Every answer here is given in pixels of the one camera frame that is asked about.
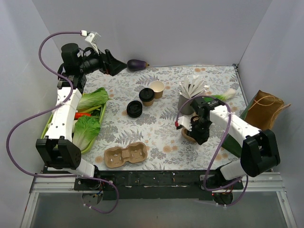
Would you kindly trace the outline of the brown paper coffee cup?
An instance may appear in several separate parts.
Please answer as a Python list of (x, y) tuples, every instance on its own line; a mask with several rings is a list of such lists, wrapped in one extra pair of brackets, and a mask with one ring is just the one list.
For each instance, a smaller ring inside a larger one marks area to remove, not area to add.
[(142, 104), (143, 104), (144, 106), (147, 106), (147, 107), (152, 106), (153, 103), (154, 103), (154, 99), (153, 99), (153, 100), (150, 100), (150, 101), (148, 101), (148, 102), (144, 102), (144, 101), (142, 102)]

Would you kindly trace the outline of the black coffee cup lid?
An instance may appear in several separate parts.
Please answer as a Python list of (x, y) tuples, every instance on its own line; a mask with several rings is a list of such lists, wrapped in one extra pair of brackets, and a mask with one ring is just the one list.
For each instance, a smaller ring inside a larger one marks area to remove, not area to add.
[(144, 88), (139, 92), (139, 98), (143, 102), (150, 102), (154, 99), (155, 92), (150, 88)]

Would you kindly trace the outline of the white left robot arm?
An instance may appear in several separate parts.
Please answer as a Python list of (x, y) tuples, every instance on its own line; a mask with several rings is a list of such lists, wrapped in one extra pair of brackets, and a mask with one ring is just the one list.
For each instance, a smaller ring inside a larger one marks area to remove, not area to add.
[(110, 50), (87, 47), (81, 50), (76, 43), (61, 48), (63, 64), (58, 71), (57, 104), (50, 126), (42, 139), (36, 141), (36, 148), (49, 168), (64, 170), (85, 178), (85, 185), (96, 190), (101, 178), (95, 174), (95, 166), (81, 157), (81, 150), (72, 142), (72, 126), (76, 107), (82, 97), (86, 75), (96, 70), (115, 76), (127, 67), (113, 57)]

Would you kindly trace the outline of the brown cardboard cup carrier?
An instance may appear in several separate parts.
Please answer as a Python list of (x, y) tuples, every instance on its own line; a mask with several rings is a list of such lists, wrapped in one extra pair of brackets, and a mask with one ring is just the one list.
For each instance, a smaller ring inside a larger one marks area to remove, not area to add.
[(182, 128), (181, 134), (186, 140), (188, 140), (192, 143), (197, 143), (194, 138), (192, 138), (191, 136), (188, 135), (188, 131), (185, 128)]

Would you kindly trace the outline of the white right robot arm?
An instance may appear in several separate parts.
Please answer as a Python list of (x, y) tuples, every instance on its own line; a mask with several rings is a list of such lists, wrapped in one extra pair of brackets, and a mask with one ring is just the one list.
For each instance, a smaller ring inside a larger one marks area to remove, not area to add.
[(228, 135), (241, 146), (240, 159), (217, 168), (215, 184), (219, 188), (225, 189), (231, 185), (233, 179), (245, 175), (256, 177), (280, 164), (276, 137), (271, 130), (260, 130), (251, 126), (232, 114), (218, 99), (207, 102), (199, 97), (190, 105), (198, 118), (191, 119), (192, 129), (188, 135), (199, 145), (208, 140), (209, 127), (215, 124), (227, 130)]

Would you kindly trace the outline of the dark green paper bag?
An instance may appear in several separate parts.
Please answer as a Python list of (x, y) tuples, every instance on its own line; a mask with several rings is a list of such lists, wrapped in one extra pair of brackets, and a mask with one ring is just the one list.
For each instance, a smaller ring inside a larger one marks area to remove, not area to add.
[[(239, 117), (246, 121), (246, 122), (249, 122), (249, 120), (245, 120), (245, 118), (247, 117), (247, 113), (248, 113), (248, 110), (249, 108), (252, 106), (252, 103), (253, 103), (253, 100), (252, 99), (249, 103), (248, 103), (248, 106), (244, 109), (244, 110), (241, 110), (240, 113), (239, 113)], [(225, 101), (227, 104), (229, 104), (229, 107), (231, 109), (231, 111), (233, 113), (235, 113), (236, 111), (238, 111), (238, 108), (234, 106), (234, 104), (232, 102), (230, 102), (230, 100), (227, 100)], [(236, 157), (240, 157), (241, 156), (241, 146), (239, 145), (239, 143), (231, 136), (231, 135), (227, 135), (223, 144), (222, 144), (222, 147), (224, 149), (226, 149), (227, 151), (229, 151), (230, 153), (232, 153), (233, 155), (235, 155)]]

